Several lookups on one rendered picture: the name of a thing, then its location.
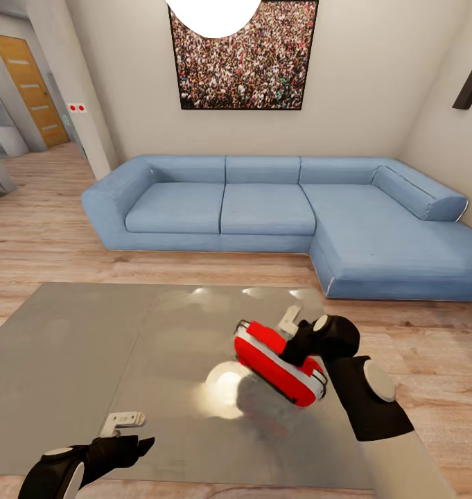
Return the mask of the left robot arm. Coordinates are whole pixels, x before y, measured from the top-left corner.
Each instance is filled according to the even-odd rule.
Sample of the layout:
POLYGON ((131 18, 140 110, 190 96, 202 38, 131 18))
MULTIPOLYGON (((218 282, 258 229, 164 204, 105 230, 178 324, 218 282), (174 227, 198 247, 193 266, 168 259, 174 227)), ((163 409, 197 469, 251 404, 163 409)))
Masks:
POLYGON ((121 436, 119 428, 145 426, 142 412, 111 413, 92 444, 48 451, 26 476, 18 499, 75 499, 78 490, 114 468, 130 468, 155 443, 155 437, 121 436))

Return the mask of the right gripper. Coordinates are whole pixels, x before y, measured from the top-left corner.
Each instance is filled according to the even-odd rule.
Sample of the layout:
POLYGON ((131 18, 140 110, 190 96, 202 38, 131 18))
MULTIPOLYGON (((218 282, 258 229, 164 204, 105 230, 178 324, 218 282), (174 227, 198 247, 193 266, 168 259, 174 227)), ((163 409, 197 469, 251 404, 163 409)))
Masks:
POLYGON ((288 341, 288 345, 282 351, 279 358, 286 361, 290 365, 294 365, 296 368, 301 368, 306 360, 306 356, 309 356, 308 349, 302 344, 302 334, 305 330, 311 327, 311 323, 307 319, 302 319, 299 323, 299 331, 296 337, 291 341, 288 341))

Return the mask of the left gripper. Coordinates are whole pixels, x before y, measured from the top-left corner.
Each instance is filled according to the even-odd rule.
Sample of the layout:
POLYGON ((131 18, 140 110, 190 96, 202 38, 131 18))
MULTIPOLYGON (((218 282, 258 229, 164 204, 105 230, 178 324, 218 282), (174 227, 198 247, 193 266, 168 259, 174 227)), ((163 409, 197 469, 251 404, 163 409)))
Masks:
POLYGON ((155 437, 138 440, 139 436, 121 436, 110 438, 95 438, 92 445, 97 445, 103 451, 103 467, 93 482, 114 468, 130 468, 143 457, 155 443, 155 437))

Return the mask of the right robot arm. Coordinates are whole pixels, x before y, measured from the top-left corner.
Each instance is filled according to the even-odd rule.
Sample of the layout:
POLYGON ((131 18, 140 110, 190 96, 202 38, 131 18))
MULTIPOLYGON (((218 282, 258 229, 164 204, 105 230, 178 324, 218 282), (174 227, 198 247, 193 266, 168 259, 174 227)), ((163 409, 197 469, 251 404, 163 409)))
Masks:
POLYGON ((346 317, 326 314, 313 323, 289 306, 280 322, 288 345, 279 358, 301 368, 320 355, 360 444, 378 499, 460 499, 397 403, 387 371, 356 356, 360 332, 346 317))

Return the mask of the radio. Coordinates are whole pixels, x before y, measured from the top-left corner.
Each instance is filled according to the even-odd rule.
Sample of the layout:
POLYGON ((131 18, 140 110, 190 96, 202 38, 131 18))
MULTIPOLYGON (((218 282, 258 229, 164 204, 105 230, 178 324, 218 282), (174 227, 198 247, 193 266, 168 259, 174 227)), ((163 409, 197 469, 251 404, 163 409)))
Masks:
POLYGON ((300 407, 308 407, 317 397, 324 398, 328 378, 318 363, 306 356, 301 368, 279 358, 288 341, 273 329, 256 321, 236 326, 236 359, 271 384, 282 396, 300 407))

